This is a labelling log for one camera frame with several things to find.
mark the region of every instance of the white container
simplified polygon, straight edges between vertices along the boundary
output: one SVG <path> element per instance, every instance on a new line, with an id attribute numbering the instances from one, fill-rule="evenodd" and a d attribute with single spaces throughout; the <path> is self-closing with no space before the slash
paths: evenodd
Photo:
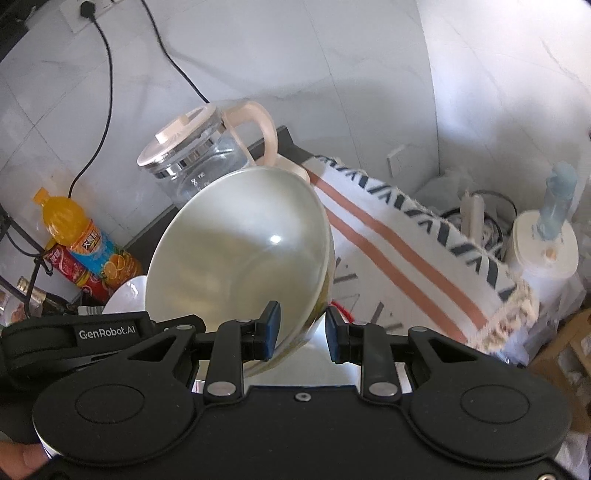
<path id="1" fill-rule="evenodd" d="M 550 304 L 577 271 L 579 247 L 568 221 L 556 239 L 542 240 L 536 228 L 539 217 L 538 210 L 529 210 L 516 218 L 505 263 L 530 285 L 541 304 Z"/>

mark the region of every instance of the kettle handle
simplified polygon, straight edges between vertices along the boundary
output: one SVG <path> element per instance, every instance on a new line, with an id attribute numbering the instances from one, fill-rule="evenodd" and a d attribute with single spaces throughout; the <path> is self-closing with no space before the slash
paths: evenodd
<path id="1" fill-rule="evenodd" d="M 246 145 L 236 134 L 234 127 L 237 127 L 238 125 L 248 121 L 255 122 L 261 129 L 262 137 L 265 141 L 265 152 L 263 156 L 257 161 L 257 164 L 268 166 L 275 165 L 277 150 L 279 149 L 277 130 L 275 129 L 275 123 L 273 122 L 271 115 L 260 103 L 249 100 L 242 105 L 229 108 L 222 113 L 222 120 L 226 129 L 230 130 L 230 133 L 234 136 L 236 142 L 253 165 L 255 164 L 254 160 L 252 159 L 252 156 L 250 155 Z"/>

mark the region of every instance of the metal screw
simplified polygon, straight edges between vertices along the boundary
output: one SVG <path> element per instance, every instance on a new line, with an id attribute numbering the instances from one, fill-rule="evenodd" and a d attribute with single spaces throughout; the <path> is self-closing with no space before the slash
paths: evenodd
<path id="1" fill-rule="evenodd" d="M 312 395 L 306 392 L 299 392 L 295 394 L 295 399 L 297 401 L 310 401 L 312 400 Z"/>
<path id="2" fill-rule="evenodd" d="M 398 387 L 390 382 L 376 382 L 369 386 L 369 393 L 376 397 L 393 397 L 398 393 Z"/>
<path id="3" fill-rule="evenodd" d="M 214 382 L 207 387 L 207 391 L 216 397 L 229 397 L 236 391 L 236 385 L 230 382 Z"/>

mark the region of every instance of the human hand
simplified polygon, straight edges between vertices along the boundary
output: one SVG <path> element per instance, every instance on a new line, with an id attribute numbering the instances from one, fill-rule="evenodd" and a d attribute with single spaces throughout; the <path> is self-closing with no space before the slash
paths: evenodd
<path id="1" fill-rule="evenodd" d="M 0 442 L 0 469 L 12 480 L 21 480 L 41 468 L 48 461 L 40 443 Z"/>

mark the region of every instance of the cardboard box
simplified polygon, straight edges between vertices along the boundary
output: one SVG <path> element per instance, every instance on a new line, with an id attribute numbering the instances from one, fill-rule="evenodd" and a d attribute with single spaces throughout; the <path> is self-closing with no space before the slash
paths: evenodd
<path id="1" fill-rule="evenodd" d="M 544 377 L 565 393 L 573 412 L 571 429 L 587 434 L 591 433 L 590 317 L 591 309 L 575 315 L 528 366 L 528 370 Z M 575 368 L 573 359 L 578 362 Z M 580 375 L 580 379 L 573 383 L 573 379 Z"/>

